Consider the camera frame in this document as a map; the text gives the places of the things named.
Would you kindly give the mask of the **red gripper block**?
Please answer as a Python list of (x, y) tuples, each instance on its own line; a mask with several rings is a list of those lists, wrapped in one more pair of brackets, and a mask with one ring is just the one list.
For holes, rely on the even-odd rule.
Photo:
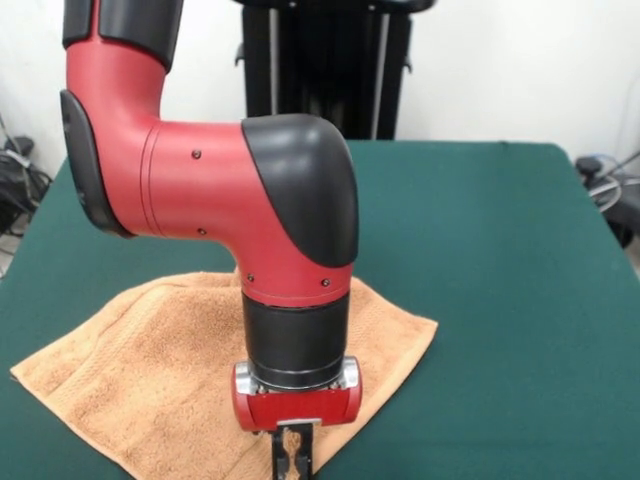
[(232, 405), (242, 430), (271, 433), (272, 479), (285, 480), (289, 454), (284, 446), (285, 429), (295, 425), (299, 446), (294, 463), (300, 480), (313, 479), (314, 426), (333, 426), (355, 421), (362, 403), (362, 376), (357, 359), (347, 356), (337, 379), (312, 390), (268, 390), (250, 372), (249, 364), (234, 365), (231, 376)]

